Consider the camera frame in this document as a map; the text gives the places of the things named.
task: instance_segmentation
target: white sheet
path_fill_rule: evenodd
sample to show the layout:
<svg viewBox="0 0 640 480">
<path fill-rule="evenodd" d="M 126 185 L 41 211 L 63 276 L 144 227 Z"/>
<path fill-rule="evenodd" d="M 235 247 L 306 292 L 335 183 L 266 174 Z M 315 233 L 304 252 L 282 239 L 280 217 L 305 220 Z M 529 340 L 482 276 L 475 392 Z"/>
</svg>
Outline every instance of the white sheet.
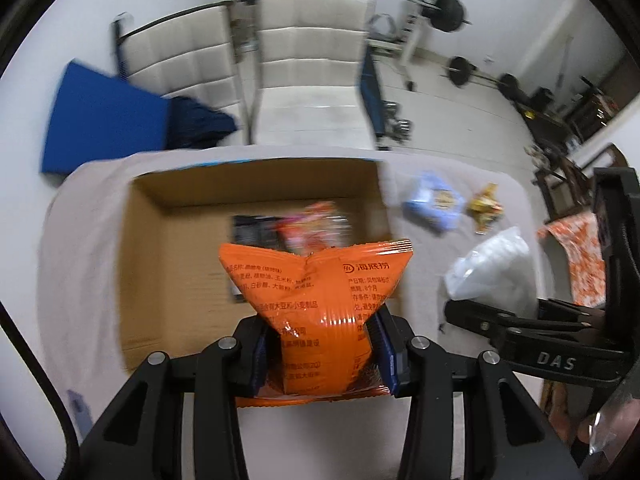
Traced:
<svg viewBox="0 0 640 480">
<path fill-rule="evenodd" d="M 46 371 L 60 396 L 80 393 L 94 420 L 127 379 L 118 341 L 116 255 L 122 211 L 130 181 L 149 171 L 203 162 L 283 157 L 359 157 L 385 161 L 381 188 L 392 228 L 414 244 L 414 257 L 402 281 L 404 310 L 414 332 L 428 336 L 447 351 L 477 356 L 489 349 L 484 338 L 448 326 L 442 276 L 453 261 L 479 241 L 471 218 L 437 236 L 406 220 L 399 205 L 412 178 L 436 171 L 463 197 L 487 182 L 498 184 L 497 198 L 505 215 L 495 229 L 518 225 L 531 248 L 539 296 L 544 296 L 540 252 L 527 195 L 503 173 L 462 162 L 423 155 L 311 146 L 230 146 L 203 151 L 140 153 L 121 160 L 81 166 L 60 187 L 52 202 L 40 248 L 38 318 Z M 537 399 L 542 380 L 527 378 Z M 408 399 L 390 397 L 316 402 L 286 408 L 239 410 L 250 477 L 286 480 L 305 478 L 394 478 L 401 456 Z M 456 453 L 454 470 L 462 456 Z"/>
</svg>

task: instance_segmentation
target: blue snack package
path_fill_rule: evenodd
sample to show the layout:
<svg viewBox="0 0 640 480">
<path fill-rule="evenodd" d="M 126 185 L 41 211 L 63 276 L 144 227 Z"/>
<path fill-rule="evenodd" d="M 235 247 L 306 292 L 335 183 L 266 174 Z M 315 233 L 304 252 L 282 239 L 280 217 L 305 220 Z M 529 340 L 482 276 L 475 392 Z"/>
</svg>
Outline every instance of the blue snack package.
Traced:
<svg viewBox="0 0 640 480">
<path fill-rule="evenodd" d="M 437 231 L 451 231 L 465 202 L 458 192 L 432 171 L 425 171 L 418 179 L 404 206 L 424 218 Z"/>
</svg>

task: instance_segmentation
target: cable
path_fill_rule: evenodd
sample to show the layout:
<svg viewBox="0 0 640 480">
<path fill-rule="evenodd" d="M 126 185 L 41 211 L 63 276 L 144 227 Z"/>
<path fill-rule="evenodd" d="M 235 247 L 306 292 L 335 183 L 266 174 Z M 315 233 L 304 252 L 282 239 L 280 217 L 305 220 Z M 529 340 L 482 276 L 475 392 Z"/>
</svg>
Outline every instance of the cable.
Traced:
<svg viewBox="0 0 640 480">
<path fill-rule="evenodd" d="M 62 470 L 60 471 L 60 475 L 58 476 L 58 480 L 72 480 L 78 476 L 78 469 L 80 463 L 80 450 L 78 446 L 78 440 L 76 439 L 76 432 L 74 430 L 74 426 L 71 423 L 71 418 L 69 418 L 69 414 L 66 412 L 65 405 L 62 403 L 62 400 L 58 396 L 56 389 L 51 384 L 51 381 L 47 377 L 45 371 L 40 366 L 40 363 L 36 359 L 35 355 L 27 345 L 26 341 L 20 334 L 20 331 L 14 324 L 13 320 L 9 316 L 9 313 L 4 308 L 4 305 L 0 301 L 0 328 L 4 331 L 6 336 L 9 338 L 9 341 L 14 348 L 18 352 L 18 355 L 23 360 L 26 367 L 29 369 L 31 375 L 38 386 L 42 390 L 42 393 L 47 400 L 53 412 L 56 414 L 58 418 L 58 422 L 60 423 L 60 428 L 62 428 L 62 433 L 65 436 L 65 444 L 66 444 L 66 458 L 65 464 L 62 466 Z"/>
</svg>

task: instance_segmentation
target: clear plastic bag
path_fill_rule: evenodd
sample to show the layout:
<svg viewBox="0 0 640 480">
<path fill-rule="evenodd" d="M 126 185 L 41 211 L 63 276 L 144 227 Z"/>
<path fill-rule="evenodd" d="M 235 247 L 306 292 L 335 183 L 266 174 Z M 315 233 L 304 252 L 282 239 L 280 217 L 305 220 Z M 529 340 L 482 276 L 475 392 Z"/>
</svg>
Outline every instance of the clear plastic bag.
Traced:
<svg viewBox="0 0 640 480">
<path fill-rule="evenodd" d="M 596 415 L 590 430 L 589 453 L 603 452 L 613 463 L 640 420 L 640 361 Z"/>
<path fill-rule="evenodd" d="M 518 227 L 499 232 L 457 259 L 444 282 L 452 300 L 475 299 L 523 317 L 537 314 L 533 260 Z"/>
</svg>

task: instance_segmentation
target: dark blue cloth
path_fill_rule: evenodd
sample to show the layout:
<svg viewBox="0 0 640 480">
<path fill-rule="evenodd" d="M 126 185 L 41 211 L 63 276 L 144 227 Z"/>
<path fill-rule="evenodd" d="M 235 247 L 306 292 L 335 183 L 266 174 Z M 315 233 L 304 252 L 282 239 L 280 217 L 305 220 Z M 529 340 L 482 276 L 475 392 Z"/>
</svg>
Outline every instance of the dark blue cloth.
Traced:
<svg viewBox="0 0 640 480">
<path fill-rule="evenodd" d="M 40 171 L 162 150 L 169 101 L 70 62 L 51 112 Z"/>
<path fill-rule="evenodd" d="M 166 148 L 213 148 L 238 128 L 234 118 L 211 110 L 189 97 L 171 99 Z"/>
</svg>

